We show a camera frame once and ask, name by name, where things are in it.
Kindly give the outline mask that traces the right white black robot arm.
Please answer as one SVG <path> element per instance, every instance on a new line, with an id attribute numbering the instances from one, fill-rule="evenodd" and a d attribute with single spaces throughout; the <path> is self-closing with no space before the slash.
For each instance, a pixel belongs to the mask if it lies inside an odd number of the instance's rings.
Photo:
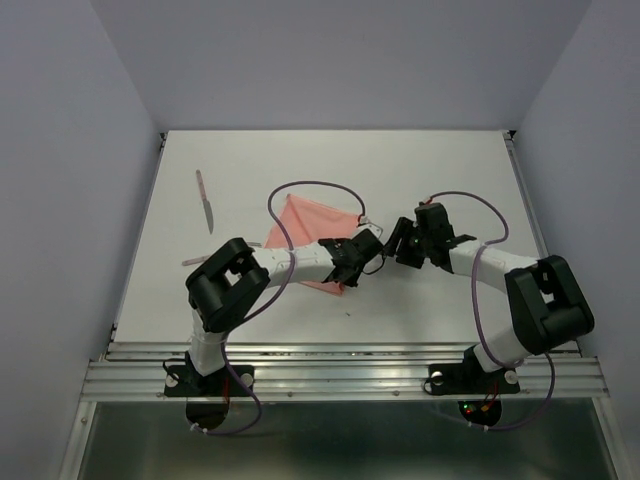
<path id="1" fill-rule="evenodd" d="M 512 368 L 593 331 L 594 315 L 568 264 L 561 256 L 514 255 L 457 235 L 440 203 L 421 204 L 415 218 L 400 218 L 384 246 L 384 255 L 419 269 L 425 261 L 448 273 L 471 279 L 474 322 L 479 343 L 465 354 L 460 366 L 463 384 L 482 390 L 496 378 L 496 370 Z M 511 320 L 488 337 L 479 318 L 477 284 L 481 282 L 508 300 Z"/>

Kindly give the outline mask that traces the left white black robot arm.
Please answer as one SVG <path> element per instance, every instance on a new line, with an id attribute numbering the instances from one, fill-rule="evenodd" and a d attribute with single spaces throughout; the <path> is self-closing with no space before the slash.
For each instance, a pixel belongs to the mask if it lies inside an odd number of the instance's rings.
<path id="1" fill-rule="evenodd" d="M 355 287 L 365 266 L 382 251 L 368 227 L 350 238 L 325 238 L 293 249 L 254 248 L 242 238 L 226 242 L 185 282 L 194 312 L 188 382 L 202 394 L 221 386 L 223 343 L 249 321 L 265 290 L 274 288 L 281 295 L 288 284 L 305 282 Z"/>

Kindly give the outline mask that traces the pink cloth napkin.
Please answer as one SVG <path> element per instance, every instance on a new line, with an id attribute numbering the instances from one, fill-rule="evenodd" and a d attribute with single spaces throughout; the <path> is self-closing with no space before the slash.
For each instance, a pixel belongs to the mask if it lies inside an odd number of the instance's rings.
<path id="1" fill-rule="evenodd" d="M 279 220 L 291 237 L 293 246 L 300 247 L 324 238 L 351 237 L 358 226 L 359 214 L 288 194 Z M 264 248 L 287 246 L 284 234 L 277 225 L 271 228 L 263 245 Z M 303 284 L 336 296 L 341 296 L 345 289 L 341 283 Z"/>

